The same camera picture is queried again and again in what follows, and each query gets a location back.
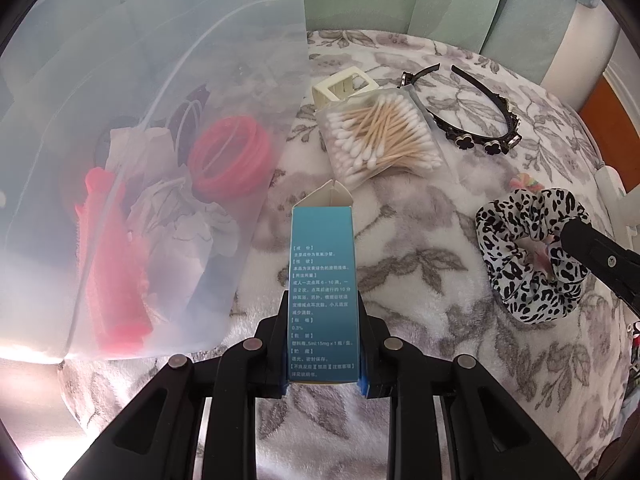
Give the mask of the teal medicine box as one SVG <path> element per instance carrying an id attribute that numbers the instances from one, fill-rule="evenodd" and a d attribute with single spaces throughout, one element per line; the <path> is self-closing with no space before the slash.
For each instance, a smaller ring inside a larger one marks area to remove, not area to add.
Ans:
<path id="1" fill-rule="evenodd" d="M 292 208 L 288 380 L 349 384 L 359 377 L 359 307 L 352 194 L 329 180 Z"/>

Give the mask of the pink hair roller clip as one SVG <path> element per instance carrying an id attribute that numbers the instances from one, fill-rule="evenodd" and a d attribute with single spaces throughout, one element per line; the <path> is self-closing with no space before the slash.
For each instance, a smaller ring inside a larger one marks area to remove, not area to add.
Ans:
<path id="1" fill-rule="evenodd" d="M 85 176 L 87 196 L 75 206 L 78 217 L 78 270 L 86 270 L 85 300 L 99 349 L 115 356 L 136 354 L 152 333 L 144 304 L 143 258 L 128 238 L 120 184 L 114 204 L 107 206 L 116 174 L 101 167 Z"/>

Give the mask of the black white leopard scrunchie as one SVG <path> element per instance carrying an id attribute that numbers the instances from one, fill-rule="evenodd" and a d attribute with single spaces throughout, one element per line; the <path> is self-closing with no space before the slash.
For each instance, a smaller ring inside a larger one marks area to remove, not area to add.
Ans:
<path id="1" fill-rule="evenodd" d="M 550 322 L 578 306 L 589 271 L 560 241 L 572 220 L 590 223 L 584 206 L 562 188 L 516 190 L 477 211 L 477 243 L 490 286 L 518 321 Z"/>

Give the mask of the mint green curtain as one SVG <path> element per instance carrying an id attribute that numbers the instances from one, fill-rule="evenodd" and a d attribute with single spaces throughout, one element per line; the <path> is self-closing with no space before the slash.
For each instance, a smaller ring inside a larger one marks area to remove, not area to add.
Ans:
<path id="1" fill-rule="evenodd" d="M 310 29 L 446 42 L 541 82 L 553 60 L 608 62 L 620 28 L 601 0 L 305 0 Z"/>

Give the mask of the clear plastic storage bin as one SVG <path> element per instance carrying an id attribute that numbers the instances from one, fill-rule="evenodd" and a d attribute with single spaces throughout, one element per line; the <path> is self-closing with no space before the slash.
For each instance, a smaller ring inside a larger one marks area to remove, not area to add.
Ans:
<path id="1" fill-rule="evenodd" d="M 1 0 L 1 354 L 224 338 L 308 86 L 304 0 Z"/>

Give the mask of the cream square hair clip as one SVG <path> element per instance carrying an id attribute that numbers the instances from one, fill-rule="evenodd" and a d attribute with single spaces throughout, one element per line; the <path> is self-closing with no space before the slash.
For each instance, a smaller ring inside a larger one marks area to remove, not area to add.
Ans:
<path id="1" fill-rule="evenodd" d="M 359 67 L 350 66 L 311 87 L 316 110 L 344 101 L 356 94 L 376 90 L 378 84 Z"/>

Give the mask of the black flower headband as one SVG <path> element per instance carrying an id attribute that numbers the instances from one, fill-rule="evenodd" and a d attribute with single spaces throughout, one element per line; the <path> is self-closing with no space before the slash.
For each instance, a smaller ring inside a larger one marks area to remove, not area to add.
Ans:
<path id="1" fill-rule="evenodd" d="M 418 109 L 447 141 L 459 150 L 481 148 L 487 155 L 509 154 L 522 142 L 521 119 L 504 96 L 458 66 L 451 65 L 447 77 L 439 75 L 439 70 L 440 64 L 436 63 L 415 73 L 403 72 L 399 88 L 409 92 Z M 454 96 L 420 96 L 421 87 L 433 79 L 454 88 Z"/>

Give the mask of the bag of cotton swabs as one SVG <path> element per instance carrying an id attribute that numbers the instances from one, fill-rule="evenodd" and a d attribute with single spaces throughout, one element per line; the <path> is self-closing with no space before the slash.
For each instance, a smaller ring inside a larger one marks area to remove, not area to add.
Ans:
<path id="1" fill-rule="evenodd" d="M 374 90 L 316 114 L 334 178 L 354 190 L 385 171 L 452 182 L 435 134 L 409 92 Z"/>

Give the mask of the white paper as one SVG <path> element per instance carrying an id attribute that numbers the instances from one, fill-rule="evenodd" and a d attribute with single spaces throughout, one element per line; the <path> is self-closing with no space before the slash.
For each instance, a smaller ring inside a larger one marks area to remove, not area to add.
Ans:
<path id="1" fill-rule="evenodd" d="M 160 318 L 174 318 L 209 259 L 235 255 L 240 227 L 224 207 L 194 196 L 167 128 L 111 130 L 105 169 L 125 171 L 126 227 L 145 254 L 146 304 Z"/>

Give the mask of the floral grey white blanket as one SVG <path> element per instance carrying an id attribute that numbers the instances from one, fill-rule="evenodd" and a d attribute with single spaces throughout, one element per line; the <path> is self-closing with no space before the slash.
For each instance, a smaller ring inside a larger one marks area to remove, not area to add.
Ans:
<path id="1" fill-rule="evenodd" d="M 579 306 L 559 321 L 518 322 L 492 298 L 477 249 L 477 209 L 508 194 L 526 172 L 545 188 L 566 188 L 594 227 L 611 236 L 593 174 L 603 162 L 578 115 L 521 75 L 461 48 L 374 30 L 307 32 L 313 84 L 350 66 L 381 87 L 402 72 L 454 64 L 504 96 L 521 117 L 523 142 L 506 156 L 459 151 L 446 141 L 452 182 L 390 171 L 354 196 L 358 286 L 367 311 L 429 356 L 472 354 L 503 384 L 582 478 L 615 438 L 627 385 L 625 307 L 588 278 Z M 332 177 L 314 101 L 305 96 L 268 190 L 219 356 L 274 315 L 288 281 L 291 210 Z M 66 361 L 62 395 L 95 437 L 168 358 Z M 355 385 L 294 385 L 284 400 L 257 402 L 259 479 L 385 479 L 388 403 L 364 400 Z"/>

